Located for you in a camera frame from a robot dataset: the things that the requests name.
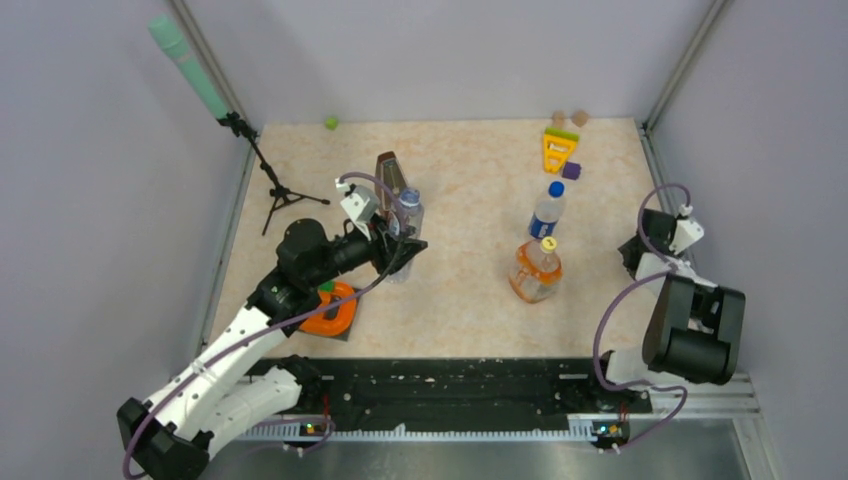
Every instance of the table surface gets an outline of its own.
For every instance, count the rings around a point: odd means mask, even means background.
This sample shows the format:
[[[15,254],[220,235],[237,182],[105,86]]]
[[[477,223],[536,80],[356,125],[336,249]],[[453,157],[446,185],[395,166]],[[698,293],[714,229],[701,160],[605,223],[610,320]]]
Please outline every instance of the table surface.
[[[542,170],[541,134],[549,120],[269,125],[260,148],[283,183],[333,201],[302,201],[277,211],[261,235],[272,198],[255,162],[212,328],[217,338],[256,284],[275,265],[286,227],[312,217],[328,236],[346,218],[334,178],[374,172],[393,150],[425,207],[419,254],[409,280],[382,284],[360,302],[347,341],[295,333],[267,356],[313,357],[583,357],[598,321],[630,283],[617,248],[635,232],[636,214],[653,188],[632,119],[592,119],[572,160],[583,167],[566,181],[557,225],[563,280],[554,297],[521,301],[507,282],[515,250],[529,237],[536,197],[552,180]],[[363,287],[376,277],[363,266],[340,277]],[[655,298],[644,289],[615,311],[603,349],[641,344]]]

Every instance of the microphone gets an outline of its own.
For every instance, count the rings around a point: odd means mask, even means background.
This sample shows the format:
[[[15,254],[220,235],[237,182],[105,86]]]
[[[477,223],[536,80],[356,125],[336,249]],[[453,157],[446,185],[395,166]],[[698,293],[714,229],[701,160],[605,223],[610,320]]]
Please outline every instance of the microphone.
[[[150,31],[150,35],[153,36],[159,48],[183,73],[183,77],[209,109],[209,113],[217,120],[226,119],[229,112],[227,105],[221,100],[218,91],[215,90],[212,81],[194,57],[188,42],[174,21],[163,14],[154,18],[147,25],[147,30]]]

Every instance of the yellow bottle cap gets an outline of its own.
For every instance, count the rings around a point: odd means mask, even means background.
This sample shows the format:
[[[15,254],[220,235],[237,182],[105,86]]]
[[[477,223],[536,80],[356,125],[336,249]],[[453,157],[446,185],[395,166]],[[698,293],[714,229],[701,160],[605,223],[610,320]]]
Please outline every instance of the yellow bottle cap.
[[[556,239],[554,237],[545,237],[542,239],[542,251],[545,253],[553,253],[556,250]]]

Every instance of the green ball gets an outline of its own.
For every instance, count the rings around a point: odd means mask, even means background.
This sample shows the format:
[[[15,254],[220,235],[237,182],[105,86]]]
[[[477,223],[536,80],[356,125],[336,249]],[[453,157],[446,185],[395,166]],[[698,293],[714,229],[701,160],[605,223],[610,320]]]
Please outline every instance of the green ball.
[[[339,126],[339,119],[332,116],[327,117],[327,119],[324,120],[324,126],[327,127],[327,130],[335,130],[336,127]]]

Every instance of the tripod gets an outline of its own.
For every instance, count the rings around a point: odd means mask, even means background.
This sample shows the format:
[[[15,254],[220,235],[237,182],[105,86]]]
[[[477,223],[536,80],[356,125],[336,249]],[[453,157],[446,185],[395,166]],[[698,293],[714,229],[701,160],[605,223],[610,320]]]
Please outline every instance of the tripod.
[[[268,178],[271,179],[271,183],[274,185],[274,188],[270,190],[270,195],[274,197],[274,203],[271,205],[271,210],[268,212],[268,218],[265,220],[265,227],[262,229],[262,236],[265,236],[265,232],[268,231],[268,224],[271,223],[271,216],[274,215],[274,212],[283,207],[287,207],[301,200],[314,200],[324,205],[330,204],[330,201],[326,198],[317,198],[311,195],[293,192],[291,189],[280,183],[280,179],[277,178],[277,174],[274,173],[274,169],[271,168],[271,165],[265,160],[265,156],[262,155],[262,152],[259,150],[259,145],[256,144],[256,137],[258,133],[256,130],[251,128],[238,113],[230,112],[225,118],[219,118],[218,123],[221,126],[230,127],[235,136],[247,139],[250,146],[253,148],[253,151],[256,152],[256,156],[259,157],[259,168],[268,175]]]

